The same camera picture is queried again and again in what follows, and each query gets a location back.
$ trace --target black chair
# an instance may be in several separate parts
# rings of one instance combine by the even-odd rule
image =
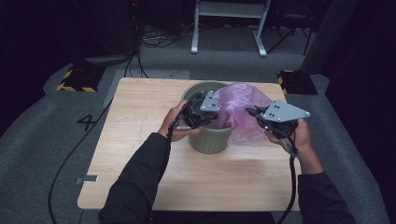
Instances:
[[[282,43],[286,37],[294,35],[296,29],[301,29],[307,38],[303,53],[305,55],[312,32],[319,28],[330,2],[329,0],[274,0],[270,6],[269,22],[270,26],[275,26],[281,39],[267,53]],[[287,27],[290,31],[282,36],[279,32],[280,27]]]

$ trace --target trash bag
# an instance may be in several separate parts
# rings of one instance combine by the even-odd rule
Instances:
[[[268,141],[264,129],[251,117],[246,107],[267,107],[272,103],[262,91],[247,83],[233,83],[215,91],[219,105],[219,117],[207,128],[233,128],[228,144],[235,146],[259,146]]]

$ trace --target white metal frame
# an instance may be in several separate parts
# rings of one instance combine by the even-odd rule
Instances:
[[[205,2],[196,0],[191,53],[195,54],[198,52],[200,16],[240,17],[260,19],[259,29],[257,31],[253,31],[253,35],[260,55],[265,57],[267,53],[264,45],[262,44],[261,34],[270,3],[271,0],[265,0],[264,4]]]

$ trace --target light wood tabletop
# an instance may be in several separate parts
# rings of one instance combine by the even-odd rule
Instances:
[[[163,123],[169,108],[197,80],[123,78],[117,87],[78,206],[100,209],[108,190],[135,151]],[[271,99],[285,100],[279,85],[249,83]],[[295,162],[297,175],[300,164]],[[289,154],[278,145],[228,145],[215,155],[202,154],[184,138],[172,151],[159,185],[154,210],[284,211],[291,195]],[[299,210],[294,204],[293,211]]]

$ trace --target green trash can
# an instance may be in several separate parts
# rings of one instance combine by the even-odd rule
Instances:
[[[187,100],[193,96],[196,92],[203,91],[207,94],[209,91],[216,91],[222,87],[227,86],[227,84],[219,81],[201,81],[197,82],[190,87],[188,87],[181,100]],[[216,154],[223,151],[227,147],[227,142],[230,137],[232,128],[226,129],[209,129],[204,128],[204,130],[196,135],[188,136],[190,145],[197,151],[204,154]]]

